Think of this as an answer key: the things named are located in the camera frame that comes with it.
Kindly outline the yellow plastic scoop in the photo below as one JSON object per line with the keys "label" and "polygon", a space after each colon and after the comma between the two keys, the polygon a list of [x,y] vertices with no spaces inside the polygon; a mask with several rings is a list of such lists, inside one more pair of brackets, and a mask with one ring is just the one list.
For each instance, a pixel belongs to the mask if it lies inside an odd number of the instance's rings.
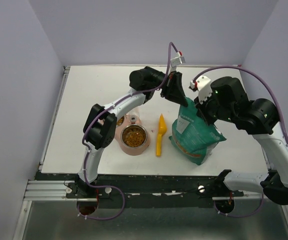
{"label": "yellow plastic scoop", "polygon": [[158,129],[157,129],[157,136],[156,136],[155,154],[157,157],[160,157],[162,154],[162,140],[167,130],[168,130],[167,124],[165,122],[163,114],[161,114],[159,117],[159,121],[158,121]]}

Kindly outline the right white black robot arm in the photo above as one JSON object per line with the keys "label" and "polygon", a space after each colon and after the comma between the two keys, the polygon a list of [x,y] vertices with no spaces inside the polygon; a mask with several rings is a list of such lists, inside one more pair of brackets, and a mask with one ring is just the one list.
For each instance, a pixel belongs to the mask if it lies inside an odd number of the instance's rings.
{"label": "right white black robot arm", "polygon": [[214,191],[220,196],[231,190],[255,192],[288,205],[288,142],[275,104],[265,98],[249,100],[241,81],[231,76],[210,80],[202,75],[189,87],[198,92],[194,99],[197,115],[207,125],[217,120],[234,124],[260,144],[269,160],[267,173],[231,171],[214,183]]}

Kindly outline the green pet food bag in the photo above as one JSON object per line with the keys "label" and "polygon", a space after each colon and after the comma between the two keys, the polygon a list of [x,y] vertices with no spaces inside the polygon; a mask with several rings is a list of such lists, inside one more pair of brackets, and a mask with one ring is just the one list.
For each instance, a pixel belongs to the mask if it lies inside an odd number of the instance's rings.
{"label": "green pet food bag", "polygon": [[179,107],[169,140],[185,158],[200,166],[209,158],[213,149],[227,139],[215,125],[207,125],[197,116],[198,109],[192,99],[185,99],[187,106]]}

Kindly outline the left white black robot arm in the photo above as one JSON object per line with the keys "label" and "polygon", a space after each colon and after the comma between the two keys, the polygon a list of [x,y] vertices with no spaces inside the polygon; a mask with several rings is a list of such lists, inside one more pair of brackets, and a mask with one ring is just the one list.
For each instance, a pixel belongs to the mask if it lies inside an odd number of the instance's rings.
{"label": "left white black robot arm", "polygon": [[188,106],[182,75],[176,70],[163,73],[149,66],[134,70],[129,75],[130,90],[124,96],[108,105],[93,105],[83,127],[85,156],[78,173],[81,182],[77,187],[83,197],[88,198],[94,194],[96,186],[93,182],[98,177],[102,154],[113,141],[120,118],[148,102],[157,90],[161,90],[160,95],[166,100],[183,107]]}

